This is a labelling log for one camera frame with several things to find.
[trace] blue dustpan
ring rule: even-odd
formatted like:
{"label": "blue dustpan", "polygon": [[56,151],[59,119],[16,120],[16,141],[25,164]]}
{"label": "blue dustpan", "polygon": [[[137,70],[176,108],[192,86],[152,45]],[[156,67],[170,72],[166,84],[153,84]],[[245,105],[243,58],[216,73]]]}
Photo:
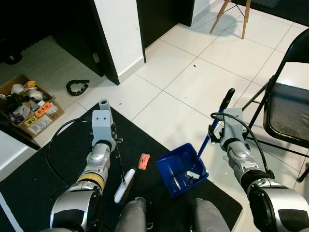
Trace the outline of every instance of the blue dustpan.
{"label": "blue dustpan", "polygon": [[[228,91],[220,105],[219,112],[222,112],[228,106],[234,92],[233,88]],[[212,128],[216,128],[217,124],[218,120],[215,119]],[[200,156],[209,139],[210,136],[207,134],[198,153],[191,144],[184,144],[164,154],[156,161],[164,183],[173,198],[208,177],[209,174]]]}

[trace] black cable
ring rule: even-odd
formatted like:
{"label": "black cable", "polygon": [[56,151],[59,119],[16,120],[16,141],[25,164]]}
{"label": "black cable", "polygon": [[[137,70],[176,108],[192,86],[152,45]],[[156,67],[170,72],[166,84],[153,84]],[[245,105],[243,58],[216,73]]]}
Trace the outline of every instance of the black cable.
{"label": "black cable", "polygon": [[266,173],[270,173],[271,170],[269,170],[268,167],[267,167],[267,163],[266,163],[266,159],[265,159],[263,150],[262,150],[262,148],[261,148],[261,146],[260,146],[260,144],[259,144],[259,142],[258,142],[256,136],[253,134],[252,130],[247,126],[247,124],[244,123],[244,122],[243,122],[242,120],[240,120],[239,118],[237,118],[237,117],[235,117],[235,116],[233,116],[233,115],[230,115],[230,114],[226,114],[226,113],[219,113],[219,112],[217,112],[217,113],[212,113],[212,114],[211,114],[211,117],[212,117],[212,118],[215,118],[216,115],[223,115],[223,116],[230,117],[230,118],[236,120],[237,122],[239,122],[241,125],[243,125],[243,126],[247,129],[247,131],[248,131],[249,134],[252,136],[253,140],[255,141],[255,143],[256,143],[256,145],[257,145],[257,148],[259,149],[259,151],[260,151],[260,153],[261,153],[261,157],[262,157],[262,160],[263,160],[263,165],[264,165],[264,168],[265,168],[265,172],[266,172]]}
{"label": "black cable", "polygon": [[56,133],[54,134],[54,136],[52,137],[52,139],[51,139],[51,141],[50,141],[50,143],[49,143],[49,146],[48,146],[48,148],[47,148],[47,150],[46,150],[46,153],[45,153],[45,158],[46,158],[46,162],[47,162],[47,164],[48,164],[48,167],[49,167],[50,170],[54,173],[54,175],[57,176],[57,178],[58,178],[59,180],[61,180],[61,181],[66,185],[66,187],[69,187],[69,184],[68,184],[68,183],[60,176],[60,174],[52,167],[52,164],[51,164],[51,162],[50,162],[50,160],[49,160],[49,149],[50,149],[50,147],[52,146],[54,139],[57,137],[57,135],[59,134],[59,132],[60,132],[66,125],[68,125],[68,124],[70,124],[70,123],[72,123],[72,122],[75,122],[75,121],[80,121],[80,120],[85,121],[84,118],[76,118],[76,119],[72,119],[72,120],[66,122],[65,124],[63,124],[63,125],[56,131]]}

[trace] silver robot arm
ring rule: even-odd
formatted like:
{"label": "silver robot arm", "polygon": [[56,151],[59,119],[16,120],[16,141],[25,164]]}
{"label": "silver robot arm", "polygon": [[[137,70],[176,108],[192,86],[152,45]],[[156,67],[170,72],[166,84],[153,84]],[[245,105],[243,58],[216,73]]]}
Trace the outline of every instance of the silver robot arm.
{"label": "silver robot arm", "polygon": [[[239,108],[225,109],[224,113],[242,120]],[[245,145],[243,126],[239,122],[228,116],[218,115],[216,118],[224,121],[220,147],[226,151],[228,163],[247,194],[255,226],[262,232],[308,232],[309,206],[306,200],[258,166],[249,146]]]}
{"label": "silver robot arm", "polygon": [[101,231],[103,226],[102,195],[110,167],[110,155],[117,138],[112,131],[112,115],[107,100],[92,113],[93,142],[82,174],[56,200],[46,232]]}

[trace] white wall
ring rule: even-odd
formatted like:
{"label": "white wall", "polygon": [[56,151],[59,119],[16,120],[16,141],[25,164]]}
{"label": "white wall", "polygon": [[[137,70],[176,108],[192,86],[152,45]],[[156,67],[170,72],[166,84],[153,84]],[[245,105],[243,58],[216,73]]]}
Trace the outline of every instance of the white wall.
{"label": "white wall", "polygon": [[195,0],[193,8],[193,17],[205,10],[215,0]]}
{"label": "white wall", "polygon": [[128,69],[144,64],[136,0],[95,0],[95,4],[118,76],[131,73]]}

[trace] orange object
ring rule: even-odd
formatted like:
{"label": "orange object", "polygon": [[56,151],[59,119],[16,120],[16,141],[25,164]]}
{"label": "orange object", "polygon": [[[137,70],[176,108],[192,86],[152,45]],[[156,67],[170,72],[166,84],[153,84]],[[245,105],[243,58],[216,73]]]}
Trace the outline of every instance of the orange object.
{"label": "orange object", "polygon": [[49,111],[52,108],[52,105],[47,102],[44,106],[42,106],[40,109],[37,110],[37,112],[35,112],[35,116],[36,117],[41,117],[42,115],[44,115],[47,111]]}
{"label": "orange object", "polygon": [[26,88],[34,88],[34,87],[35,87],[35,81],[28,81],[28,82],[25,84],[25,87],[26,87]]}
{"label": "orange object", "polygon": [[142,154],[141,155],[140,163],[139,163],[139,169],[146,170],[149,158],[150,158],[150,155],[148,155],[148,154]]}

